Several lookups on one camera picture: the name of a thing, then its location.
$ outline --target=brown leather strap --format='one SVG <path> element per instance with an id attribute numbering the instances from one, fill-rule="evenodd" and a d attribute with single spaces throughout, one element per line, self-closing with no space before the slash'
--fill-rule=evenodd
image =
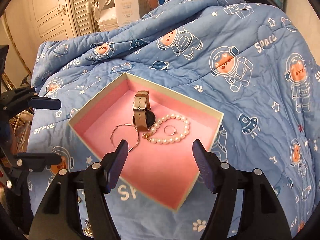
<path id="1" fill-rule="evenodd" d="M 138 91 L 133 102 L 134 120 L 138 131 L 147 131 L 146 111 L 150 110 L 149 91 Z"/>

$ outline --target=blue quilt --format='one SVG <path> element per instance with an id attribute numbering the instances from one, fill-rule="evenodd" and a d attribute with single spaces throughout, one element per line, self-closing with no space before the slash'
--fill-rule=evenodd
<path id="1" fill-rule="evenodd" d="M 28 151 L 63 163 L 28 177 L 34 212 L 58 169 L 98 161 L 68 120 L 125 72 L 222 111 L 212 152 L 236 169 L 262 169 L 297 234 L 320 200 L 320 67 L 283 11 L 244 0 L 170 0 L 125 27 L 40 46 L 32 85 L 62 107 L 36 110 Z M 121 180 L 106 199 L 122 239 L 196 240 L 215 195 L 199 177 L 177 213 Z M 239 190 L 229 236 L 241 203 Z"/>

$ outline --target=pearl bracelet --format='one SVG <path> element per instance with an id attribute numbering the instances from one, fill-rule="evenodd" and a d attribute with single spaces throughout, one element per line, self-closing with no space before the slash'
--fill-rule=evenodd
<path id="1" fill-rule="evenodd" d="M 167 121 L 168 119 L 177 119 L 177 120 L 181 120 L 184 123 L 184 130 L 183 133 L 181 133 L 178 136 L 175 137 L 169 137 L 169 138 L 151 138 L 152 135 L 154 135 L 157 131 L 157 129 L 160 128 L 160 125 Z M 168 144 L 168 143 L 174 143 L 174 142 L 179 142 L 181 141 L 183 138 L 185 138 L 186 135 L 188 135 L 189 133 L 189 125 L 190 125 L 190 121 L 187 120 L 186 117 L 181 116 L 179 114 L 167 114 L 166 116 L 156 120 L 155 124 L 153 125 L 153 127 L 151 127 L 149 129 L 150 133 L 144 133 L 143 134 L 143 138 L 147 139 L 149 142 L 153 143 L 153 144 Z"/>

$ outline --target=silver ring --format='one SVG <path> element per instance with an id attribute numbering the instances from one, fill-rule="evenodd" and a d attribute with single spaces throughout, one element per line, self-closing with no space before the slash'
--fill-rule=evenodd
<path id="1" fill-rule="evenodd" d="M 172 134 L 166 133 L 165 129 L 166 129 L 167 127 L 173 127 L 173 128 L 174 128 L 174 132 L 173 132 Z M 177 132 L 177 129 L 176 129 L 173 125 L 170 125 L 170 124 L 169 124 L 169 125 L 167 125 L 167 126 L 163 129 L 163 131 L 164 131 L 164 133 L 165 133 L 166 135 L 172 136 L 172 135 L 174 135 L 174 134 Z"/>
<path id="2" fill-rule="evenodd" d="M 129 151 L 128 152 L 130 152 L 130 151 L 132 151 L 135 147 L 137 147 L 138 146 L 138 144 L 139 144 L 139 132 L 138 132 L 138 130 L 137 130 L 137 128 L 133 125 L 133 124 L 130 124 L 130 123 L 124 123 L 124 124 L 119 124 L 119 125 L 117 125 L 116 126 L 116 128 L 114 128 L 113 129 L 113 131 L 112 131 L 112 133 L 111 133 L 111 136 L 110 136 L 110 141 L 111 141 L 111 144 L 112 144 L 112 146 L 116 149 L 117 147 L 114 145 L 114 143 L 113 143 L 113 133 L 120 127 L 120 126 L 123 126 L 123 125 L 127 125 L 127 126 L 132 126 L 132 127 L 134 127 L 135 128 L 135 130 L 136 130 L 136 132 L 138 133 L 138 140 L 137 140 L 137 144 L 135 145 L 135 146 L 133 146 L 133 147 L 131 147 L 130 149 L 129 149 Z"/>

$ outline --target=door handle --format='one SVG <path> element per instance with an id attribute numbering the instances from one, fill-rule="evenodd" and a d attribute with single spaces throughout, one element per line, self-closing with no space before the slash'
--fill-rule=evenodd
<path id="1" fill-rule="evenodd" d="M 66 7 L 64 4 L 62 4 L 62 9 L 57 10 L 57 13 L 60 13 L 60 12 L 62 12 L 64 15 L 67 14 Z"/>

